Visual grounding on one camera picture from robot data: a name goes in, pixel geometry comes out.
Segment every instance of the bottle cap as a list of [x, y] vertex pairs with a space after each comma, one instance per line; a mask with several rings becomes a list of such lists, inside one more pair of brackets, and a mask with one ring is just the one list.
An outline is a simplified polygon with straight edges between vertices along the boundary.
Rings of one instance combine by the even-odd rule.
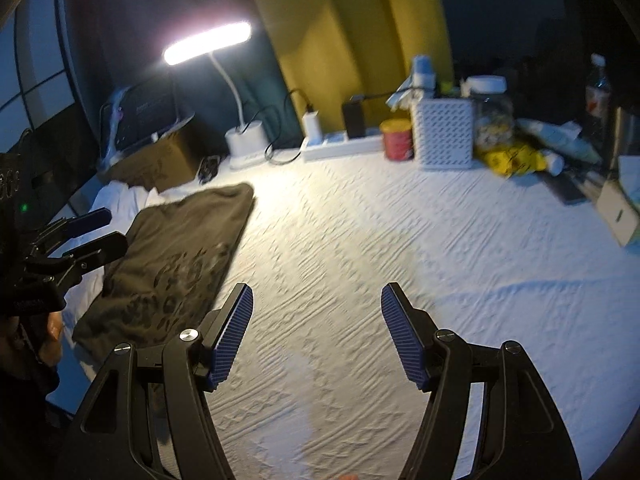
[[607, 60], [604, 59], [604, 56], [601, 56], [600, 54], [591, 54], [591, 62], [595, 66], [599, 66], [601, 68], [604, 68], [607, 65]]
[[499, 75], [475, 75], [467, 78], [466, 83], [476, 94], [504, 94], [507, 80]]
[[410, 130], [411, 121], [409, 119], [387, 119], [380, 124], [380, 131], [384, 134], [408, 132]]
[[558, 176], [564, 170], [564, 158], [551, 150], [542, 150], [540, 153], [545, 157], [546, 170], [552, 176]]
[[430, 74], [433, 72], [431, 66], [431, 58], [429, 56], [420, 55], [414, 57], [414, 74]]

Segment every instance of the white bedsheet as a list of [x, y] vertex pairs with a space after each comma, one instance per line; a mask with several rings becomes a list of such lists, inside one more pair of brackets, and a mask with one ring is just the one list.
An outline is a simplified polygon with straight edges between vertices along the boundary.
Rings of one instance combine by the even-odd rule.
[[[218, 297], [254, 290], [227, 382], [208, 395], [238, 479], [397, 478], [428, 397], [404, 375], [380, 314], [397, 281], [414, 306], [467, 342], [520, 341], [564, 418], [588, 478], [640, 404], [640, 255], [618, 247], [591, 205], [562, 206], [534, 176], [422, 173], [364, 155], [223, 170], [256, 206]], [[142, 206], [180, 200], [111, 184], [126, 231]], [[101, 275], [69, 292], [71, 328]], [[458, 476], [472, 463], [474, 388]]]

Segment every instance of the brown box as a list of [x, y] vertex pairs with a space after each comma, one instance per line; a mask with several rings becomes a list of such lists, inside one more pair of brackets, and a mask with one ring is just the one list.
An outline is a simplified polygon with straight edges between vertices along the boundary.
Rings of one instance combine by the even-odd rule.
[[621, 246], [640, 241], [640, 212], [617, 182], [605, 183], [596, 208]]
[[100, 179], [119, 180], [147, 190], [156, 188], [162, 193], [193, 180], [203, 157], [204, 150], [187, 125], [124, 158]]

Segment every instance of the black cable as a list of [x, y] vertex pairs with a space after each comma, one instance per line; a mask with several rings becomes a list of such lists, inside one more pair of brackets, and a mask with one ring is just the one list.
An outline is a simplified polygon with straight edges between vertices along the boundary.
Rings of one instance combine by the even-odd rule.
[[260, 108], [260, 109], [259, 109], [259, 110], [254, 114], [254, 116], [246, 122], [246, 124], [245, 124], [245, 126], [244, 126], [244, 130], [242, 130], [242, 131], [240, 132], [240, 135], [244, 134], [244, 133], [245, 133], [245, 131], [247, 131], [247, 130], [249, 129], [249, 126], [251, 126], [251, 123], [253, 123], [253, 122], [255, 121], [255, 118], [256, 118], [258, 115], [260, 115], [263, 111], [265, 111], [265, 110], [266, 110], [268, 107], [270, 107], [270, 106], [273, 106], [273, 105], [268, 105], [268, 106], [265, 106], [264, 108]]
[[[314, 106], [311, 104], [311, 100], [306, 95], [305, 91], [300, 88], [294, 88], [290, 90], [287, 93], [287, 95], [285, 95], [284, 101], [282, 102], [282, 111], [285, 116], [287, 113], [287, 102], [290, 100], [291, 103], [293, 104], [293, 94], [295, 93], [300, 94], [300, 96], [306, 101], [307, 113], [312, 114], [313, 112], [316, 111]], [[297, 160], [300, 157], [300, 155], [302, 155], [302, 149], [300, 149], [298, 150], [298, 153], [296, 154], [296, 156], [294, 156], [289, 160], [273, 160], [273, 157], [275, 155], [273, 145], [276, 142], [278, 142], [278, 140], [280, 139], [280, 136], [282, 135], [282, 123], [280, 123], [280, 126], [281, 127], [280, 127], [280, 130], [278, 131], [278, 136], [275, 139], [273, 139], [273, 141], [267, 146], [267, 149], [264, 150], [264, 158], [267, 160], [268, 163], [273, 164], [274, 166], [286, 166], [287, 164], [291, 164], [293, 161]]]
[[426, 92], [432, 92], [433, 88], [425, 88], [424, 86], [409, 86], [403, 90], [395, 90], [393, 92], [384, 92], [382, 94], [358, 94], [351, 98], [351, 101], [368, 101], [370, 99], [380, 99], [382, 97], [391, 97], [396, 94], [403, 94], [409, 90], [424, 90]]
[[293, 94], [295, 94], [295, 93], [300, 94], [300, 97], [302, 97], [305, 100], [306, 111], [308, 113], [312, 114], [313, 112], [316, 111], [314, 106], [311, 104], [311, 100], [309, 99], [309, 97], [306, 95], [305, 91], [302, 88], [294, 88], [293, 90], [290, 90], [287, 93], [287, 95], [284, 97], [284, 102], [282, 104], [282, 109], [284, 111], [287, 110], [287, 100], [290, 98], [291, 102], [293, 102]]

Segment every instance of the silver bolt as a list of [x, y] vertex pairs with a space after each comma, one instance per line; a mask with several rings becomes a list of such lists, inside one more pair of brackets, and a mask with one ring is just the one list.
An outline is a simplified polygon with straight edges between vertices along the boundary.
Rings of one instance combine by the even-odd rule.
[[436, 337], [443, 343], [451, 343], [456, 338], [456, 334], [447, 328], [443, 328], [436, 332]]
[[116, 348], [113, 349], [116, 355], [124, 355], [128, 354], [131, 350], [131, 345], [129, 343], [120, 343]]
[[513, 355], [517, 355], [522, 352], [522, 346], [520, 346], [520, 343], [516, 341], [507, 341], [504, 344], [504, 349]]
[[197, 338], [198, 331], [194, 328], [188, 328], [187, 330], [183, 330], [182, 332], [180, 332], [180, 339], [187, 343]]

